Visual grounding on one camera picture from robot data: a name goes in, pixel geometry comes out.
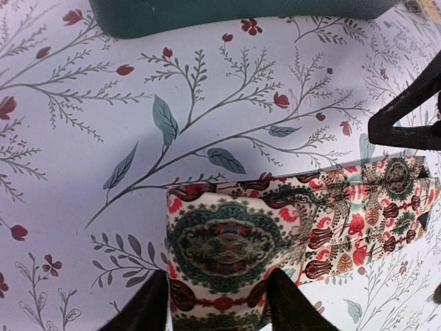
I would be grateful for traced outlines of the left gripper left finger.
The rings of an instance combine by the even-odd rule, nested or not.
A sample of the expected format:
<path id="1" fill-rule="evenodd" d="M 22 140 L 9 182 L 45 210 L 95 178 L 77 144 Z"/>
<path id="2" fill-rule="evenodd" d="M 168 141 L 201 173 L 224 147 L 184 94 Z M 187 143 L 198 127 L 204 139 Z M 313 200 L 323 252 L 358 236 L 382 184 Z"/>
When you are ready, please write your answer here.
<path id="1" fill-rule="evenodd" d="M 168 284 L 156 271 L 115 318 L 113 330 L 165 330 Z"/>

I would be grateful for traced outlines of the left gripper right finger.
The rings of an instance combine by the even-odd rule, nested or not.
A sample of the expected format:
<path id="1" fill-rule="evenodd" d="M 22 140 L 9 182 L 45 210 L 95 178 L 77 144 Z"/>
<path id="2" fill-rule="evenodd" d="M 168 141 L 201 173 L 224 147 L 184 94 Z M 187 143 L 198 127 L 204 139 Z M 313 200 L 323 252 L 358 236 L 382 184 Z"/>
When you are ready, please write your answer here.
<path id="1" fill-rule="evenodd" d="M 271 312 L 272 330 L 338 331 L 281 269 L 273 270 L 269 276 L 267 301 Z"/>

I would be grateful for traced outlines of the flamingo patterned tie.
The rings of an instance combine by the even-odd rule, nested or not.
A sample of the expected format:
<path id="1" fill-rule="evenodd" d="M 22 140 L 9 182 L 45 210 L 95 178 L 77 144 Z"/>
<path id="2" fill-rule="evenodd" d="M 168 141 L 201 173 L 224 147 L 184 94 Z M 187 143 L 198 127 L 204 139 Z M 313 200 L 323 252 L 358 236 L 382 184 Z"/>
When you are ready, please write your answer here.
<path id="1" fill-rule="evenodd" d="M 172 327 L 259 330 L 271 324 L 273 270 L 299 288 L 374 262 L 420 239 L 439 198 L 423 157 L 173 188 Z"/>

